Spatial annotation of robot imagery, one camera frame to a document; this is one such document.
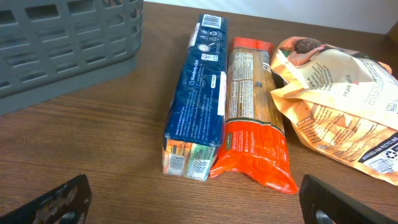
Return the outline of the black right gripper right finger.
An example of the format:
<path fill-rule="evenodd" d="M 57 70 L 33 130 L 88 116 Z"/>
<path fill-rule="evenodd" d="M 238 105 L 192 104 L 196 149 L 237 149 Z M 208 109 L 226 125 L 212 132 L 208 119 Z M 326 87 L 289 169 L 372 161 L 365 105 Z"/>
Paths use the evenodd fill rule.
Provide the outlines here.
<path fill-rule="evenodd" d="M 397 224 L 310 174 L 303 177 L 299 201 L 306 224 Z"/>

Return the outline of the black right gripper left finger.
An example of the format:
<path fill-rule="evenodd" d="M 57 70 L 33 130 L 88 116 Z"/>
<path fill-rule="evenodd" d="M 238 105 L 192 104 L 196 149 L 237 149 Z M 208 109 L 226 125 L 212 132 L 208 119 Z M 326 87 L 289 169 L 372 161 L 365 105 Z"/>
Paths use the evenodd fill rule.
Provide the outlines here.
<path fill-rule="evenodd" d="M 84 224 L 92 193 L 88 178 L 80 174 L 1 217 L 1 223 Z"/>

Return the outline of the orange spaghetti package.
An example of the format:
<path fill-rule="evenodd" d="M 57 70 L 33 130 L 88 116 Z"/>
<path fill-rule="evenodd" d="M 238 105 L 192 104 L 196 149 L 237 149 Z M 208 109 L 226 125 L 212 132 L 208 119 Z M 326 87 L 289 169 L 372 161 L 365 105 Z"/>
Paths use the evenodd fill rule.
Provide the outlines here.
<path fill-rule="evenodd" d="M 282 115 L 271 96 L 276 89 L 269 65 L 270 42 L 236 37 L 227 73 L 224 141 L 210 170 L 242 172 L 285 194 L 298 187 L 290 173 Z"/>

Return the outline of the tan crinkled snack bag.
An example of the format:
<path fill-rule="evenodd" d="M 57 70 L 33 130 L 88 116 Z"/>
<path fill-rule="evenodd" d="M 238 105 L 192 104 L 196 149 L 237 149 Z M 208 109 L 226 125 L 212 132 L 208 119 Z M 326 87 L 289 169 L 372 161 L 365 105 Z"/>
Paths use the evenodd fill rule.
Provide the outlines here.
<path fill-rule="evenodd" d="M 271 95 L 300 141 L 321 154 L 397 184 L 397 79 L 368 54 L 307 37 L 275 49 L 284 86 Z"/>

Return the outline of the blue tissue multipack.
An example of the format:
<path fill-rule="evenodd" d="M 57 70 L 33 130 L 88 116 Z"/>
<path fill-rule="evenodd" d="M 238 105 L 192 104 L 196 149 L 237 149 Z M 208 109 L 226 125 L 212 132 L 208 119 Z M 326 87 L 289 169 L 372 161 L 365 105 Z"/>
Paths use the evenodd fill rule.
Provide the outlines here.
<path fill-rule="evenodd" d="M 223 143 L 228 19 L 202 14 L 170 104 L 163 138 L 163 173 L 205 181 Z"/>

